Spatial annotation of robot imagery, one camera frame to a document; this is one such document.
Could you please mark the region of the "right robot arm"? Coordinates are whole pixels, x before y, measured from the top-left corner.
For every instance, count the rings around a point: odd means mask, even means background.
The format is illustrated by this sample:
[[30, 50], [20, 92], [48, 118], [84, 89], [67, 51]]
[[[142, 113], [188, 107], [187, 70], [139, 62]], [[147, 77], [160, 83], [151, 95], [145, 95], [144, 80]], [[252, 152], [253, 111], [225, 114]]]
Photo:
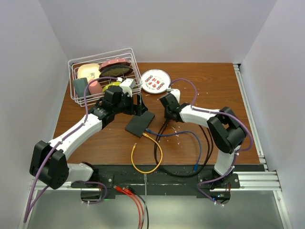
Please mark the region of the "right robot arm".
[[164, 107], [164, 117], [176, 122], [193, 123], [207, 127], [218, 148], [218, 156], [212, 176], [213, 184], [224, 187], [229, 182], [228, 173], [232, 171], [236, 153], [243, 141], [249, 136], [245, 125], [235, 116], [229, 107], [221, 110], [210, 110], [179, 104], [176, 96], [167, 93], [160, 98]]

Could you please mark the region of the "black network switch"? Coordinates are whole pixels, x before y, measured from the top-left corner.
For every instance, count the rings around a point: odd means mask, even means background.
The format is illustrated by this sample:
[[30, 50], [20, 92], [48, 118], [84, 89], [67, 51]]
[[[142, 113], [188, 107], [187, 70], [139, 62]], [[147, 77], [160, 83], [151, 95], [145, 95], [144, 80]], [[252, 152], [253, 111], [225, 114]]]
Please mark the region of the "black network switch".
[[125, 131], [141, 138], [149, 124], [154, 119], [155, 114], [146, 111], [141, 116], [134, 116], [125, 127]]

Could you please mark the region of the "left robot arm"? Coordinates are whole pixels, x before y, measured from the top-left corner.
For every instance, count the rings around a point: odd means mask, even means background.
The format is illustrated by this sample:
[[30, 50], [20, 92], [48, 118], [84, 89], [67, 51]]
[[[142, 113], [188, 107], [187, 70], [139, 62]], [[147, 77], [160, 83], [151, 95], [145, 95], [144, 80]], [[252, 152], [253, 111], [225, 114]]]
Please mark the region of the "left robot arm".
[[111, 86], [72, 128], [49, 142], [39, 141], [34, 147], [30, 165], [33, 183], [41, 181], [52, 189], [58, 189], [69, 181], [82, 181], [88, 187], [96, 186], [99, 176], [92, 165], [68, 164], [67, 160], [88, 138], [111, 123], [117, 114], [143, 115], [147, 107], [142, 95], [136, 95], [137, 103], [133, 102], [133, 98], [126, 87]]

